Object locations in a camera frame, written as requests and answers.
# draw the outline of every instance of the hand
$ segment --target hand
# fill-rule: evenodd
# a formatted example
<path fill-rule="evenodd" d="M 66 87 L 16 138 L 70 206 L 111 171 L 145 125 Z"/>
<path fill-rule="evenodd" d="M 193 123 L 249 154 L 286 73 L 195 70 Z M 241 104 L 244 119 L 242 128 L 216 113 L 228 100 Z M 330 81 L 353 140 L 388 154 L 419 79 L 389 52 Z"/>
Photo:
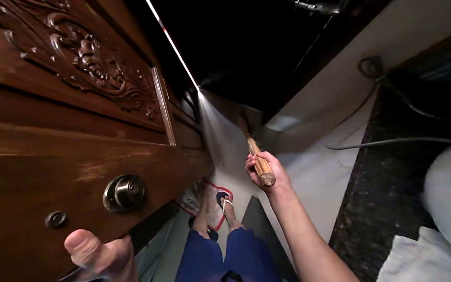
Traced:
<path fill-rule="evenodd" d="M 267 187 L 262 185 L 260 182 L 259 175 L 255 171 L 255 163 L 258 161 L 258 157 L 265 158 L 269 165 L 271 166 L 272 173 L 276 178 L 276 183 L 272 187 Z M 263 151 L 256 155 L 249 154 L 247 161 L 245 162 L 245 169 L 247 170 L 248 175 L 252 179 L 252 181 L 259 186 L 260 189 L 264 190 L 266 194 L 269 196 L 275 191 L 284 191 L 286 189 L 291 189 L 292 184 L 290 183 L 290 177 L 285 171 L 285 168 L 281 165 L 279 160 L 275 158 L 270 152 Z"/>
<path fill-rule="evenodd" d="M 129 235 L 102 244 L 90 231 L 78 229 L 67 236 L 64 247 L 71 254 L 72 262 L 80 268 L 61 282 L 84 282 L 99 278 L 135 282 L 138 278 Z"/>

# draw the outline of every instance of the bamboo handle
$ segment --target bamboo handle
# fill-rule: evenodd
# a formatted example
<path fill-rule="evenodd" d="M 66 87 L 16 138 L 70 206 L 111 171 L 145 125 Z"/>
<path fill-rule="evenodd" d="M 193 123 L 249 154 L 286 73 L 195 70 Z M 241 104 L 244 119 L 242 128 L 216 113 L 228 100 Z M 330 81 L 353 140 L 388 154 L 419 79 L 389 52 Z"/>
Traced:
<path fill-rule="evenodd" d="M 250 136 L 250 134 L 247 133 L 247 142 L 248 142 L 248 149 L 250 150 L 250 154 L 256 155 L 257 153 L 260 153 L 259 146 L 257 146 L 257 143 L 255 140 Z M 271 187 L 276 183 L 276 178 L 274 177 L 274 174 L 272 173 L 271 166 L 266 161 L 265 158 L 257 156 L 257 162 L 255 162 L 255 171 L 257 171 L 257 174 L 260 177 L 260 181 L 264 186 Z"/>

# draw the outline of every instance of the black cord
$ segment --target black cord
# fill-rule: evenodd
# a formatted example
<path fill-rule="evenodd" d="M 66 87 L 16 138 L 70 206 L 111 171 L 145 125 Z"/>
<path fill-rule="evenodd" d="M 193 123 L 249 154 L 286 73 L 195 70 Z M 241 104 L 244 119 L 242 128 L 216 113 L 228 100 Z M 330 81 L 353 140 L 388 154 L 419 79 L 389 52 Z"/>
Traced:
<path fill-rule="evenodd" d="M 327 146 L 327 145 L 325 145 L 325 147 L 330 149 L 330 150 L 347 150 L 347 149 L 354 149 L 354 148 L 363 148 L 363 147 L 394 144 L 394 143 L 400 143 L 400 142 L 411 142 L 411 141 L 430 141 L 430 142 L 451 143 L 451 139 L 445 139 L 445 138 L 407 137 L 407 138 L 396 138 L 396 139 L 382 140 L 382 141 L 363 143 L 363 144 L 359 144 L 359 145 L 351 145 L 351 146 L 344 146 L 344 147 L 330 147 L 330 146 Z"/>
<path fill-rule="evenodd" d="M 336 125 L 330 132 L 334 131 L 337 127 L 339 127 L 341 124 L 345 123 L 348 119 L 353 117 L 365 104 L 368 102 L 368 100 L 372 97 L 373 93 L 377 88 L 380 86 L 387 87 L 392 90 L 393 93 L 398 95 L 402 101 L 413 111 L 417 112 L 418 114 L 421 114 L 423 116 L 432 118 L 432 119 L 441 119 L 438 116 L 435 116 L 433 114 L 427 113 L 422 111 L 421 109 L 415 107 L 413 103 L 406 97 L 404 93 L 399 91 L 391 82 L 389 79 L 387 79 L 387 75 L 384 72 L 384 65 L 382 63 L 382 59 L 379 56 L 372 56 L 368 58 L 361 59 L 358 63 L 358 70 L 359 72 L 373 80 L 372 89 L 367 94 L 365 99 L 361 101 L 360 105 L 351 113 L 349 114 L 345 119 L 343 119 L 341 122 L 339 122 L 338 125 Z M 371 142 L 371 143 L 364 143 L 359 145 L 351 145 L 351 146 L 344 146 L 344 147 L 330 147 L 328 145 L 325 145 L 326 148 L 330 150 L 347 150 L 347 149 L 354 149 L 354 148 L 363 148 L 363 147 L 369 147 L 369 146 L 377 146 L 377 145 L 385 145 L 385 144 L 393 144 L 393 143 L 399 143 L 399 142 L 410 142 L 410 141 L 431 141 L 431 142 L 444 142 L 444 143 L 451 143 L 451 139 L 445 139 L 445 138 L 436 138 L 436 137 L 410 137 L 410 138 L 397 138 L 397 139 L 390 139 L 390 140 L 382 140 L 377 142 Z"/>

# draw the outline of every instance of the blue shorts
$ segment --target blue shorts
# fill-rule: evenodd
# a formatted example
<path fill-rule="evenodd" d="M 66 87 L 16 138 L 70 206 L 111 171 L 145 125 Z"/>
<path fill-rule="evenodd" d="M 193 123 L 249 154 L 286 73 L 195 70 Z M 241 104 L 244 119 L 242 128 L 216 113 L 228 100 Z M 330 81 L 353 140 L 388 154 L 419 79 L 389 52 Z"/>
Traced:
<path fill-rule="evenodd" d="M 239 274 L 244 282 L 281 282 L 266 242 L 252 230 L 238 228 L 229 234 L 224 262 L 217 242 L 203 238 L 196 230 L 189 231 L 175 281 L 221 281 L 229 271 Z"/>

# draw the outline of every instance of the black ceiling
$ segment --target black ceiling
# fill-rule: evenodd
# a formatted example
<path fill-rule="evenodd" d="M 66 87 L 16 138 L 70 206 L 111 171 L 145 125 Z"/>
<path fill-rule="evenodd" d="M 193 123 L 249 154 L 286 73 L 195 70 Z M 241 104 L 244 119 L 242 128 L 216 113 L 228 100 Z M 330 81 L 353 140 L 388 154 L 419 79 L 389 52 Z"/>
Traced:
<path fill-rule="evenodd" d="M 145 1 L 126 2 L 147 25 Z M 291 0 L 152 4 L 201 88 L 262 110 L 269 119 L 389 2 L 350 0 L 323 32 L 330 16 L 295 9 Z"/>

